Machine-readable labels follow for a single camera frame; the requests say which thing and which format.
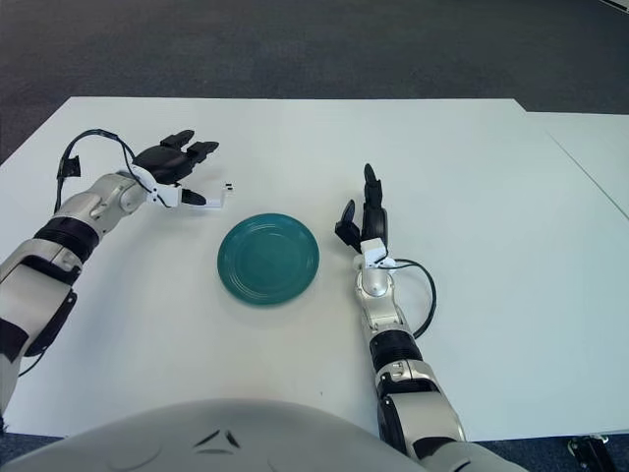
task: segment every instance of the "green plate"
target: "green plate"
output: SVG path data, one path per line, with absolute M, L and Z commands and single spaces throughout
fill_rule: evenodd
M 254 305 L 286 302 L 318 268 L 315 236 L 295 218 L 265 213 L 238 223 L 218 250 L 218 274 L 234 296 Z

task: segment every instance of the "white tabletop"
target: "white tabletop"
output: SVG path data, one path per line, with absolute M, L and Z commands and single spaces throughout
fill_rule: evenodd
M 94 127 L 136 151 L 196 130 L 221 146 L 188 186 L 235 193 L 216 212 L 143 206 L 105 238 L 57 341 L 18 384 L 10 431 L 62 436 L 187 400 L 263 397 L 376 433 L 354 254 L 333 234 L 361 199 L 365 162 L 383 182 L 391 254 L 436 279 L 419 345 L 469 439 L 629 427 L 629 223 L 515 101 L 72 98 L 0 167 L 0 258 L 50 216 L 59 156 Z M 66 196 L 122 166 L 99 139 L 77 152 L 85 177 Z M 304 295 L 258 309 L 215 264 L 229 229 L 267 211 L 309 226 L 320 267 Z M 426 284 L 395 277 L 418 324 Z
M 529 113 L 629 218 L 629 115 Z

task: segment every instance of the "robot forearm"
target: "robot forearm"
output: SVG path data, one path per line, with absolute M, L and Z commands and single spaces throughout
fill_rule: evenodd
M 68 318 L 77 300 L 72 285 L 83 264 L 145 198 L 133 178 L 104 175 L 70 197 L 0 265 L 0 413 L 15 389 L 22 358 L 42 353 Z
M 393 278 L 372 266 L 386 257 L 384 245 L 370 240 L 361 247 L 356 295 L 375 370 L 380 436 L 421 460 L 436 444 L 464 441 L 463 428 L 395 303 Z

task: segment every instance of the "gray carpet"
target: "gray carpet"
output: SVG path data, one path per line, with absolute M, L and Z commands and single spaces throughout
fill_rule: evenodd
M 0 162 L 72 95 L 514 97 L 629 113 L 629 15 L 597 0 L 0 0 Z M 7 435 L 0 463 L 52 441 Z M 494 442 L 580 470 L 565 440 Z M 629 470 L 629 438 L 610 449 Z

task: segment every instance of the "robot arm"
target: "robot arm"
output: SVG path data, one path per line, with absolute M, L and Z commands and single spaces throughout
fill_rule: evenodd
M 404 313 L 395 302 L 386 211 L 372 167 L 365 167 L 363 227 L 353 223 L 354 202 L 345 207 L 335 233 L 360 254 L 356 296 L 365 340 L 372 355 L 380 438 L 431 471 L 523 471 L 483 447 L 465 442 L 463 427 L 424 362 Z
M 166 207 L 205 204 L 177 181 L 218 143 L 196 143 L 181 151 L 192 135 L 185 131 L 166 138 L 135 157 L 126 170 L 106 174 L 70 197 L 0 265 L 0 418 L 22 359 L 41 355 L 52 344 L 77 302 L 72 286 L 104 236 L 146 201 Z

